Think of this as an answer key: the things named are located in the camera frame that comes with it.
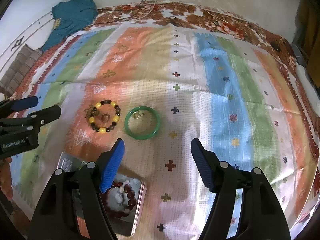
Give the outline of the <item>small gold ring charm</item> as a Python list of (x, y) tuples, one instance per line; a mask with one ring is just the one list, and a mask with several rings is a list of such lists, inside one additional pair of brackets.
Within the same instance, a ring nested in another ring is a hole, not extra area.
[(144, 114), (145, 114), (144, 112), (135, 111), (135, 112), (133, 112), (132, 117), (133, 117), (134, 119), (140, 119)]

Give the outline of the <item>green jade bangle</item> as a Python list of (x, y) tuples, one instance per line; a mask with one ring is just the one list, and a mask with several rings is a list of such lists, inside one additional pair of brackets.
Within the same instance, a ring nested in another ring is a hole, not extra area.
[[(144, 111), (151, 113), (156, 119), (156, 126), (155, 126), (154, 130), (151, 133), (146, 134), (146, 135), (138, 135), (136, 133), (133, 133), (131, 131), (131, 129), (129, 128), (129, 119), (131, 118), (131, 116), (133, 116), (133, 114), (135, 112), (138, 112), (141, 110), (144, 110)], [(159, 116), (159, 113), (157, 111), (155, 111), (153, 108), (148, 107), (148, 106), (137, 106), (137, 107), (131, 109), (131, 111), (129, 111), (129, 113), (127, 113), (127, 115), (125, 117), (125, 121), (124, 121), (124, 130), (125, 130), (126, 134), (136, 140), (147, 140), (147, 139), (153, 138), (158, 133), (160, 126), (161, 126), (161, 118)]]

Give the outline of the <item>silver metal tin box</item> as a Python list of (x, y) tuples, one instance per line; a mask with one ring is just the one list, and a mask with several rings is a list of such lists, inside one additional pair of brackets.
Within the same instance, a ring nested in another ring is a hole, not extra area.
[[(62, 152), (57, 168), (65, 172), (78, 170), (87, 164), (66, 152)], [(135, 234), (139, 224), (146, 185), (142, 177), (120, 166), (112, 185), (103, 194), (100, 194), (112, 230), (119, 235), (131, 237)], [(87, 226), (80, 202), (79, 190), (74, 190), (73, 199), (81, 235), (89, 238)]]

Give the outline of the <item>striped brown pillow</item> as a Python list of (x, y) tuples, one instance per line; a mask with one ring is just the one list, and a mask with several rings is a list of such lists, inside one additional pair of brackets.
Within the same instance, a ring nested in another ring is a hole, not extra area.
[(40, 49), (33, 50), (27, 44), (17, 53), (14, 61), (1, 78), (1, 93), (6, 98), (12, 96), (41, 55)]

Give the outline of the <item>teal garment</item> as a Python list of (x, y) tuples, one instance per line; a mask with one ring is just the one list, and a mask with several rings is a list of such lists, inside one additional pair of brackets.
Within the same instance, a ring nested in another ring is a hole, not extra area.
[(97, 6), (93, 0), (70, 0), (52, 7), (55, 22), (41, 51), (47, 51), (65, 38), (91, 25), (97, 14)]

